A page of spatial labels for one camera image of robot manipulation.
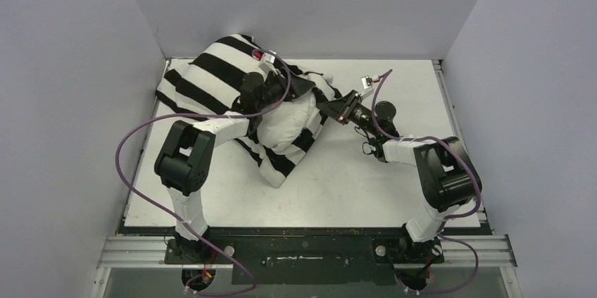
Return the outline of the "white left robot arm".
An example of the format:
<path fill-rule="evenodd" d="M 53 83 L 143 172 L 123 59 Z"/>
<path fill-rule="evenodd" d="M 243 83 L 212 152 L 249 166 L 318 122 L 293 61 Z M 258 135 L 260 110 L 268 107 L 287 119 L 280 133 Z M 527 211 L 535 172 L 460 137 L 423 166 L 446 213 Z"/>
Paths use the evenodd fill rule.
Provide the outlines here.
<path fill-rule="evenodd" d="M 177 217 L 175 240 L 194 263 L 210 255 L 205 239 L 208 223 L 203 213 L 201 188 L 207 181 L 213 152 L 228 141 L 255 132 L 263 115 L 293 98 L 293 76 L 285 73 L 249 73 L 242 78 L 240 94 L 230 110 L 196 123 L 175 121 L 154 164 Z"/>

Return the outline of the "white pillow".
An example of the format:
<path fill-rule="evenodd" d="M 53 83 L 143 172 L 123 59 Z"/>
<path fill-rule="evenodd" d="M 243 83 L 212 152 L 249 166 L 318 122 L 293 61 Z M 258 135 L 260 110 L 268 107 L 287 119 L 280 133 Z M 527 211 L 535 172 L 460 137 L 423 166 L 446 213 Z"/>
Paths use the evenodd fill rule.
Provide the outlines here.
<path fill-rule="evenodd" d="M 258 143 L 276 154 L 290 154 L 298 149 L 308 151 L 327 120 L 317 104 L 340 96 L 339 90 L 332 86 L 332 75 L 308 72 L 306 77 L 316 84 L 315 88 L 265 114 L 258 126 Z"/>

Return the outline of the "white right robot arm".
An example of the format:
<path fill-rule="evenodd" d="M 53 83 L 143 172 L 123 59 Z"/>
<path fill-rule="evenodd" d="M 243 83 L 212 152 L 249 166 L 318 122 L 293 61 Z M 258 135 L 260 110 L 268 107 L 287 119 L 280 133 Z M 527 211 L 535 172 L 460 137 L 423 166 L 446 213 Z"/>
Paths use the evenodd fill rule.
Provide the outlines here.
<path fill-rule="evenodd" d="M 408 233 L 398 242 L 399 254 L 416 261 L 427 250 L 446 221 L 459 217 L 461 206 L 480 205 L 482 183 L 457 137 L 426 139 L 399 135 L 394 125 L 396 107 L 379 101 L 368 108 L 353 90 L 343 97 L 324 101 L 317 108 L 342 125 L 353 123 L 370 146 L 370 154 L 383 163 L 400 163 L 417 170 L 423 202 L 404 225 Z"/>

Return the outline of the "black white striped pillowcase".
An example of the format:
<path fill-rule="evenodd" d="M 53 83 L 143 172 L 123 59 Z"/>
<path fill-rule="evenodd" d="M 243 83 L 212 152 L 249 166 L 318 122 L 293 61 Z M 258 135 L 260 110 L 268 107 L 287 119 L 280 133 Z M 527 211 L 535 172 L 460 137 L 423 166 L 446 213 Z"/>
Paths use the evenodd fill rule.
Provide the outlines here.
<path fill-rule="evenodd" d="M 156 89 L 157 99 L 175 113 L 223 114 L 239 96 L 245 74 L 262 73 L 251 55 L 254 49 L 259 49 L 259 45 L 249 35 L 221 37 L 192 62 L 166 71 Z M 308 72 L 319 73 L 303 66 L 289 68 L 307 80 Z M 237 143 L 250 154 L 273 188 L 283 184 L 308 152 L 298 149 L 290 154 L 276 154 L 258 143 L 256 133 L 240 137 Z"/>

